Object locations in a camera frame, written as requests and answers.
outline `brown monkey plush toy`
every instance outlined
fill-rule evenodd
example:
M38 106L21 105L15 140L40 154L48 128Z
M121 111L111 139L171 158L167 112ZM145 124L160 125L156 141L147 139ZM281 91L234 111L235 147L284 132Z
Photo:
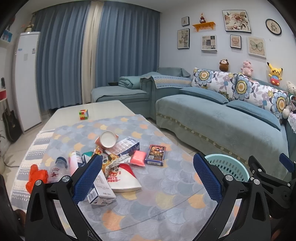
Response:
M219 66L219 69L223 72L227 72L228 71L228 60L227 59L222 59L220 61L220 66Z

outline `floral cushion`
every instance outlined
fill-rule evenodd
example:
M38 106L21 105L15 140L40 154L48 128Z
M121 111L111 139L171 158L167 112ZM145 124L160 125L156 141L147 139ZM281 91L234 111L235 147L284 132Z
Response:
M237 79L234 80L236 84L232 86L234 90L233 100L242 100L267 110L282 123L283 110L289 104L287 92L262 85L242 74L239 74Z
M236 77L233 73L194 68L191 86L215 91L231 101Z

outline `white refrigerator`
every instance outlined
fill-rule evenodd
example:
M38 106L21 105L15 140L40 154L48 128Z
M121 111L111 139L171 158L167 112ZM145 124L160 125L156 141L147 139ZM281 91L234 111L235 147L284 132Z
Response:
M39 34L21 33L16 49L14 95L18 119L24 132L42 121L36 86Z

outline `orange wall shelf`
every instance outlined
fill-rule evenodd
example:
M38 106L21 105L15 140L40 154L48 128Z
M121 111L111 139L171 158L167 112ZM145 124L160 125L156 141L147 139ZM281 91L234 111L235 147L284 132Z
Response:
M194 24L193 27L196 28L196 31L199 31L200 29L207 29L207 28L211 28L214 30L215 25L216 24L214 22L208 22L208 23Z

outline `pink pig plush toy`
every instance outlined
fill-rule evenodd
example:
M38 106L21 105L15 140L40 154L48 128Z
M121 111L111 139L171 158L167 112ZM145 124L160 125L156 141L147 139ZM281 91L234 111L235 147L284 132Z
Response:
M252 77L253 69L250 61L243 62L241 70L243 75Z

